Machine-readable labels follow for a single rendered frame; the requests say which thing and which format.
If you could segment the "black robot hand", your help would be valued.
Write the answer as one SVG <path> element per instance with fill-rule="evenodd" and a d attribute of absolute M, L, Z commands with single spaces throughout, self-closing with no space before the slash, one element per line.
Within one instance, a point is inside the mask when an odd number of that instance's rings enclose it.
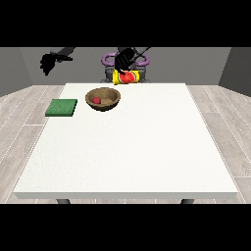
<path fill-rule="evenodd" d="M 73 58 L 65 55 L 59 54 L 44 54 L 40 60 L 40 69 L 43 70 L 45 75 L 53 70 L 56 63 L 71 61 Z"/>
<path fill-rule="evenodd" d="M 115 57 L 115 69 L 121 75 L 125 75 L 126 71 L 135 69 L 135 57 L 137 56 L 137 51 L 133 47 L 119 47 L 118 50 L 119 53 Z"/>

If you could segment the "yellow cup with melon print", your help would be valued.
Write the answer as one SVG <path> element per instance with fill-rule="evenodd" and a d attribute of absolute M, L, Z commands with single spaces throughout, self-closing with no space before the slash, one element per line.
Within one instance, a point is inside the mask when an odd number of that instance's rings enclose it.
<path fill-rule="evenodd" d="M 125 71 L 123 74 L 120 74 L 117 70 L 113 70 L 112 82 L 114 85 L 138 83 L 139 71 Z"/>

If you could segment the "brown wooden bowl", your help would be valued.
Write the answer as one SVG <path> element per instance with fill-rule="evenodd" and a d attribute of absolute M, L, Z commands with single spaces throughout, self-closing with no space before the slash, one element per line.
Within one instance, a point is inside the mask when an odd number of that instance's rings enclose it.
<path fill-rule="evenodd" d="M 93 99 L 95 97 L 100 98 L 99 104 L 95 104 L 93 102 Z M 85 95 L 86 103 L 92 109 L 100 112 L 106 112 L 112 110 L 118 105 L 120 100 L 121 100 L 121 93 L 118 90 L 109 87 L 94 88 L 91 89 L 89 92 L 87 92 Z"/>

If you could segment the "green square pad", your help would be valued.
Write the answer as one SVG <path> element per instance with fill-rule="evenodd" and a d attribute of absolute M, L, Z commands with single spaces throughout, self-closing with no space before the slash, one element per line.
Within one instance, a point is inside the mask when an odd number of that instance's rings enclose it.
<path fill-rule="evenodd" d="M 53 99 L 46 112 L 46 117 L 71 117 L 74 114 L 76 99 Z"/>

